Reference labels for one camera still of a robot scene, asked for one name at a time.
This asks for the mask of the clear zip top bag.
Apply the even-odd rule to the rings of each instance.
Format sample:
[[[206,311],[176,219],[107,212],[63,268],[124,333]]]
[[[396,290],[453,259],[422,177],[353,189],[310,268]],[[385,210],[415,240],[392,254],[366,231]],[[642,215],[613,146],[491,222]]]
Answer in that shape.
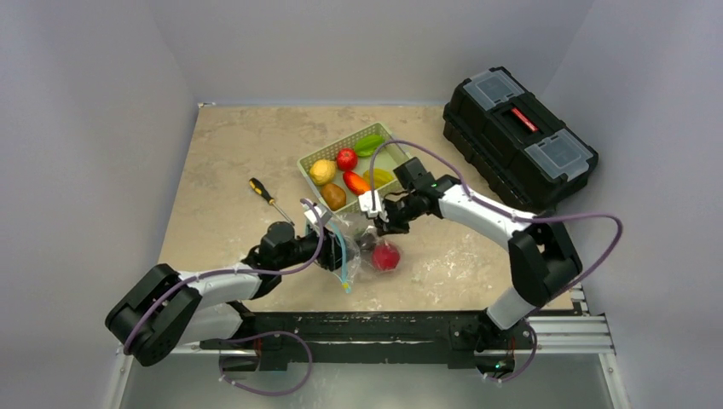
[[[402,254],[401,247],[386,237],[378,236],[376,233],[376,227],[373,225],[373,222],[371,220],[368,220],[364,216],[358,216],[351,213],[338,214],[332,218],[332,220],[325,226],[325,228],[333,230],[336,234],[343,234],[349,236],[356,243],[356,240],[361,233],[365,231],[374,231],[378,238],[377,244],[382,242],[391,243],[397,246]],[[372,265],[372,253],[372,251],[361,251],[361,265],[355,273],[347,273],[345,270],[343,270],[342,273],[333,272],[338,277],[338,280],[341,283],[341,286],[344,289],[345,293],[351,293],[354,284],[356,284],[357,282],[369,281],[370,279],[376,279],[378,277],[381,277],[383,274],[390,274],[396,271],[402,263],[401,258],[401,261],[394,270],[380,272],[377,271]]]

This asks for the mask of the dark purple fake fruit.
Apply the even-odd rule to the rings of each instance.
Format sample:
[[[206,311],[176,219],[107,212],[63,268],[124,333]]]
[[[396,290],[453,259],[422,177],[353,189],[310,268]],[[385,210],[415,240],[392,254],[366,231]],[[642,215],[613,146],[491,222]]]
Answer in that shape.
[[[358,236],[356,241],[360,251],[371,252],[376,247],[378,238],[374,231],[365,231]]]

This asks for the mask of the yellow fake pepper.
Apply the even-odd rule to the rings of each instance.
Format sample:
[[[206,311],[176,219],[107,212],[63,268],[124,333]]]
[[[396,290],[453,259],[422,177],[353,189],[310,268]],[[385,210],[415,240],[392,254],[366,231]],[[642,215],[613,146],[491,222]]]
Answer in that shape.
[[[376,188],[382,187],[395,180],[395,177],[389,171],[378,168],[373,169],[373,178],[371,178],[369,170],[365,170],[363,172],[362,178],[369,185],[373,183]]]

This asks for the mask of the red fake apple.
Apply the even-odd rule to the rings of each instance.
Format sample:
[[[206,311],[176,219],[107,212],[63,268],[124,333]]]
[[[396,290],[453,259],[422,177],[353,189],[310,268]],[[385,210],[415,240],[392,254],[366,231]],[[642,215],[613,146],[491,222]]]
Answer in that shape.
[[[372,253],[372,265],[380,272],[394,270],[401,261],[402,254],[397,246],[382,242],[377,244]]]

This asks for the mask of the brown fake kiwi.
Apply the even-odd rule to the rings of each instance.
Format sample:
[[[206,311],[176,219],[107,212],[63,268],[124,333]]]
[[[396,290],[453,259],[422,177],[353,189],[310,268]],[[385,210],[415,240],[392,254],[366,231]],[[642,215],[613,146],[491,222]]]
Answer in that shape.
[[[345,190],[335,183],[328,183],[321,188],[321,196],[332,211],[337,211],[347,204]]]

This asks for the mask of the orange fake carrot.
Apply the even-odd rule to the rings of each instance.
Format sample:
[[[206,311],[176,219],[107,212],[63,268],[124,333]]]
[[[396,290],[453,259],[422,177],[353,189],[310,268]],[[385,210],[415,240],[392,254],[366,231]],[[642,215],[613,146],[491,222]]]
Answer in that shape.
[[[369,182],[353,171],[345,171],[343,181],[348,190],[356,196],[361,196],[371,190]]]

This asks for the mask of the green fake lime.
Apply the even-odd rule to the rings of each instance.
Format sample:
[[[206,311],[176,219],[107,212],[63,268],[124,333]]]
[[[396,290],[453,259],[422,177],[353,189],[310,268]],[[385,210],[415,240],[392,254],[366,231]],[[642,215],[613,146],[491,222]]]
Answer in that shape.
[[[353,146],[353,151],[358,158],[368,158],[371,157],[376,149],[385,142],[386,139],[381,135],[367,135],[356,142]]]

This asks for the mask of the yellow fake lemon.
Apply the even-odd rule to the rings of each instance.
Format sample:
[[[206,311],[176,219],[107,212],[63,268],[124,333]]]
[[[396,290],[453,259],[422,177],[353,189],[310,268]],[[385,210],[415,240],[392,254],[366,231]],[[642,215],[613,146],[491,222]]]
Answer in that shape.
[[[319,159],[309,168],[309,178],[317,187],[331,183],[337,173],[337,164],[333,160]]]

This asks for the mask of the red fake tomato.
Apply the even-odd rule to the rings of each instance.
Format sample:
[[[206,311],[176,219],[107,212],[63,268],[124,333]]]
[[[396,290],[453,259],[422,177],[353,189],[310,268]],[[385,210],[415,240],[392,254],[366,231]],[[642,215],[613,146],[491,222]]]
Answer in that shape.
[[[344,148],[341,149],[336,157],[336,164],[340,171],[353,171],[358,165],[358,156],[354,149]]]

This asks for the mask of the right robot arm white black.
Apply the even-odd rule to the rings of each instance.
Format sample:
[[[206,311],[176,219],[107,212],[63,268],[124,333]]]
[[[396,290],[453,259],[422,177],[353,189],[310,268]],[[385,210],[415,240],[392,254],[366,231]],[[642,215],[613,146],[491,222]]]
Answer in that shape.
[[[376,190],[358,198],[378,234],[408,233],[410,222],[433,215],[470,228],[507,251],[512,284],[486,308],[487,318],[478,325],[485,344],[500,346],[514,325],[581,273],[580,257],[563,223],[536,223],[527,212],[514,216],[511,208],[465,189],[456,177],[434,177],[417,158],[394,173],[404,191],[399,199],[382,199]]]

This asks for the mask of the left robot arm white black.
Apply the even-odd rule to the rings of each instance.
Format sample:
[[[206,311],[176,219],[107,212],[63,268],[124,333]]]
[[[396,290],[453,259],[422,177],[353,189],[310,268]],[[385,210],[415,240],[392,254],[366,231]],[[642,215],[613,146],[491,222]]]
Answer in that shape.
[[[180,273],[167,263],[154,266],[111,309],[105,326],[142,366],[187,343],[223,339],[242,349],[254,337],[242,302],[269,294],[281,283],[282,270],[315,263],[348,281],[359,262],[356,241],[333,222],[321,231],[308,225],[302,236],[290,223],[275,222],[233,267]]]

